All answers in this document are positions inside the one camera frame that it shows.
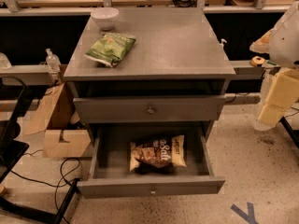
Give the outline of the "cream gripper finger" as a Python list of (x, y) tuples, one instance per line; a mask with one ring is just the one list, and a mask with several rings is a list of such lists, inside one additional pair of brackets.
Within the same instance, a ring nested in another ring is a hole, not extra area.
[(299, 99), (299, 71), (282, 69), (272, 79), (266, 103), (289, 109)]
[(286, 112), (285, 108), (275, 105), (264, 105), (257, 120), (267, 126), (275, 126)]

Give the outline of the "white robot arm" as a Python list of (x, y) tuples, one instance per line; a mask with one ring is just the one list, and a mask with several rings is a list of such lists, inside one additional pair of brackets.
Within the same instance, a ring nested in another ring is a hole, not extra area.
[(253, 127), (258, 131), (274, 128), (299, 99), (299, 1), (294, 2), (272, 29), (253, 42), (249, 49), (267, 53), (280, 70), (266, 75)]

